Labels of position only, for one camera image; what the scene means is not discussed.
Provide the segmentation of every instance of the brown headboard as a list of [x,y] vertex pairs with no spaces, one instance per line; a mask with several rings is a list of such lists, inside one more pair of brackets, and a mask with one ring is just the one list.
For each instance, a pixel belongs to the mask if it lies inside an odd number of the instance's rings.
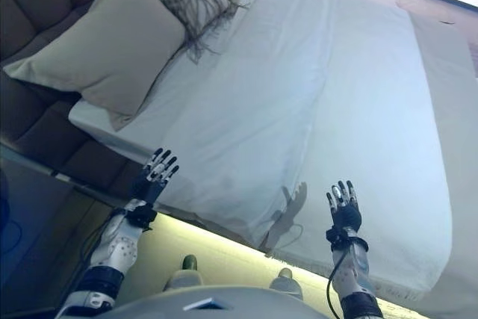
[[[92,1],[1,0],[0,65],[38,52],[80,19]],[[0,97],[3,145],[80,182],[126,195],[140,166],[68,121],[77,93],[26,84],[2,70]]]

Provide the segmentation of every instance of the white bed sheet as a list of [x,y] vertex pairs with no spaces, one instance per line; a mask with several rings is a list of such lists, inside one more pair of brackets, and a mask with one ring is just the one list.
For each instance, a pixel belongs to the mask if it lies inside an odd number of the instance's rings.
[[339,179],[356,188],[380,297],[421,298],[450,257],[447,179],[409,15],[368,0],[338,7],[329,80],[299,175],[307,200],[277,257],[330,274],[325,193]]

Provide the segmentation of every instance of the mattress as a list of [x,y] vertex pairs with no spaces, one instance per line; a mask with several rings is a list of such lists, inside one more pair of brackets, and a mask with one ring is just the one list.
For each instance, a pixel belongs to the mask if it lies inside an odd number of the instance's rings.
[[[227,50],[228,44],[245,19],[243,17],[248,10],[241,11],[232,22],[224,24],[224,28],[205,36],[208,44],[211,44],[213,49],[218,49],[220,54]],[[434,23],[433,26],[425,26],[421,31],[423,24],[420,18],[410,18],[402,10],[373,6],[362,0],[344,0],[337,12],[337,19],[341,21],[335,23],[335,30],[337,31],[337,26],[339,29],[338,35],[333,28],[329,31],[329,34],[334,33],[335,36],[328,72],[318,65],[315,67],[316,71],[327,72],[324,75],[330,78],[318,97],[318,115],[313,120],[313,125],[311,123],[312,140],[304,143],[307,150],[304,151],[303,167],[295,178],[297,183],[307,182],[305,205],[293,213],[292,224],[296,223],[297,226],[288,227],[285,232],[280,232],[279,229],[272,253],[300,267],[327,275],[332,267],[332,260],[324,233],[331,224],[331,218],[324,194],[337,180],[350,179],[357,187],[364,218],[361,235],[373,248],[370,251],[370,271],[379,289],[379,295],[395,303],[414,306],[411,300],[417,300],[423,295],[423,300],[428,300],[428,295],[433,294],[433,291],[426,293],[440,278],[447,264],[452,233],[450,201],[452,205],[463,205],[466,201],[471,201],[464,193],[473,193],[472,177],[478,173],[478,134],[477,122],[474,121],[477,118],[478,87],[473,77],[469,76],[468,70],[472,68],[471,62],[466,60],[469,55],[464,50],[465,43],[454,31],[443,28],[446,25],[439,26]],[[273,11],[270,13],[270,19],[273,19]],[[387,25],[392,28],[376,27],[374,22],[378,19],[392,20],[392,23]],[[393,25],[397,26],[397,33],[390,33],[394,30]],[[355,36],[358,30],[361,37]],[[390,44],[394,44],[393,51],[388,57],[385,56],[387,61],[378,64],[375,58],[379,58],[380,51],[388,51]],[[248,46],[248,49],[258,49],[259,56],[269,54],[262,59],[271,62],[271,68],[277,64],[274,63],[277,59],[275,57],[280,54],[277,54],[274,48],[253,41],[244,45]],[[185,105],[192,101],[202,84],[211,77],[221,57],[222,55],[206,52],[199,65],[195,66],[189,62],[187,55],[178,56],[161,73],[152,95],[134,125],[126,126],[119,132],[111,128],[102,109],[86,102],[80,101],[76,104],[69,118],[79,128],[91,133],[113,150],[143,162],[152,150],[151,145],[145,145],[148,141],[144,139],[154,134],[157,143],[167,140],[167,133],[173,128]],[[295,69],[304,66],[302,63],[294,65]],[[398,76],[404,70],[409,77]],[[299,76],[298,71],[289,74]],[[380,97],[370,97],[366,89],[378,74],[388,79],[388,82],[383,83],[385,90],[390,90],[392,86],[405,102],[395,104]],[[350,82],[357,78],[366,80],[362,87]],[[393,80],[401,78],[405,80],[403,88],[393,83]],[[344,81],[334,83],[334,80],[341,79]],[[343,97],[339,86],[341,84],[350,85],[345,87]],[[357,87],[357,93],[361,94],[357,99],[354,98],[354,86]],[[385,93],[387,96],[391,95],[390,91]],[[384,105],[383,114],[380,110],[372,113],[371,119],[376,125],[363,122],[367,127],[359,126],[354,128],[355,131],[345,125],[348,122],[347,112],[344,110],[353,110],[352,114],[357,113],[363,121],[367,118],[365,110],[374,106],[377,109],[381,103]],[[413,111],[403,108],[404,104],[414,105],[418,116],[414,117]],[[393,111],[394,105],[402,106],[399,109],[405,111],[406,116],[394,117],[393,114],[397,113]],[[337,123],[337,126],[331,119],[342,121],[343,125]],[[377,136],[367,143],[367,136],[364,134],[373,134],[374,129]],[[399,138],[391,141],[395,147],[388,146],[386,139],[397,134]],[[362,146],[365,145],[365,150],[356,150],[357,147],[350,146],[351,143],[361,143]],[[403,156],[398,150],[405,151]],[[414,164],[409,173],[406,171],[407,163]],[[400,185],[397,185],[394,179],[399,179]],[[293,189],[283,188],[283,191],[292,196]],[[287,202],[287,198],[284,196],[283,202]],[[280,204],[278,211],[279,215],[275,218],[279,220],[276,223],[280,223],[288,213],[285,206]],[[467,221],[465,228],[476,227],[472,221]],[[470,237],[459,229],[454,223],[453,250],[456,241],[459,241],[463,249],[463,238]],[[456,238],[457,233],[462,235],[460,239]],[[390,236],[394,240],[386,241]],[[463,250],[458,256],[452,253],[452,261],[454,258],[455,266],[451,269],[446,267],[444,274],[451,273],[450,275],[456,278],[460,263],[473,267],[473,264],[465,259],[468,257],[463,254]],[[446,297],[446,293],[449,294],[450,291],[440,292],[438,302]],[[466,296],[463,291],[457,296],[458,302],[464,305],[470,305],[470,298],[470,294]],[[432,310],[437,304],[433,300],[415,303],[424,303],[421,307],[415,304],[418,309],[423,308],[424,311]]]

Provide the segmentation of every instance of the black cable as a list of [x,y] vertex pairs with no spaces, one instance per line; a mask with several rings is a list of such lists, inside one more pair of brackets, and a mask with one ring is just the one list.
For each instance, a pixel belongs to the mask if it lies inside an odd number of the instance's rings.
[[330,284],[332,283],[332,280],[334,279],[335,274],[337,273],[338,268],[341,266],[342,262],[345,259],[345,256],[348,253],[348,248],[347,250],[344,251],[344,254],[342,254],[341,258],[338,260],[337,264],[335,265],[334,269],[332,270],[332,273],[330,274],[329,281],[327,282],[327,289],[326,289],[326,294],[327,294],[327,303],[329,304],[330,310],[332,310],[333,315],[337,318],[340,319],[338,314],[334,310],[334,306],[332,305],[332,302],[330,301]]
[[19,235],[18,235],[18,238],[16,239],[15,243],[13,244],[13,246],[11,246],[10,248],[8,248],[7,250],[2,250],[1,254],[4,255],[4,254],[7,254],[7,253],[10,253],[12,250],[14,250],[16,248],[16,246],[19,245],[20,241],[22,240],[23,238],[23,229],[22,227],[19,225],[18,222],[16,222],[15,220],[10,220],[8,221],[8,223],[11,223],[13,224],[14,226],[16,226],[18,228],[18,231],[19,231]]

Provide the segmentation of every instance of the black wrist strap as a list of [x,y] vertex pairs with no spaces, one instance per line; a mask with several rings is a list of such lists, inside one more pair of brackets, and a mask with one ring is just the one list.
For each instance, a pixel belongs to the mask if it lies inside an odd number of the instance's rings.
[[368,252],[368,244],[364,239],[360,237],[349,237],[347,231],[337,229],[336,226],[332,226],[332,228],[326,232],[326,238],[331,244],[331,251],[346,250],[352,244],[357,243],[364,247],[365,252]]

